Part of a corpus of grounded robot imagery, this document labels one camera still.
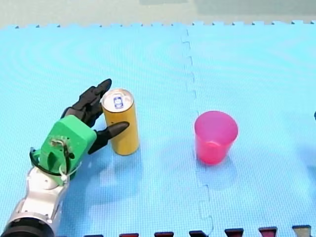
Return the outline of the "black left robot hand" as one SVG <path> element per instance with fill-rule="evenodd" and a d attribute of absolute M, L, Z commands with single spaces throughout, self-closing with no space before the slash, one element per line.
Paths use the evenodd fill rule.
<path fill-rule="evenodd" d="M 67 107 L 61 118 L 74 115 L 88 127 L 92 128 L 96 120 L 103 113 L 101 106 L 101 98 L 110 89 L 112 85 L 111 79 L 106 79 L 97 86 L 91 86 L 79 96 L 79 100 L 72 106 Z M 98 151 L 108 144 L 108 141 L 118 136 L 129 127 L 129 122 L 120 121 L 112 125 L 108 125 L 102 131 L 96 131 L 97 138 L 87 152 L 89 155 Z"/>

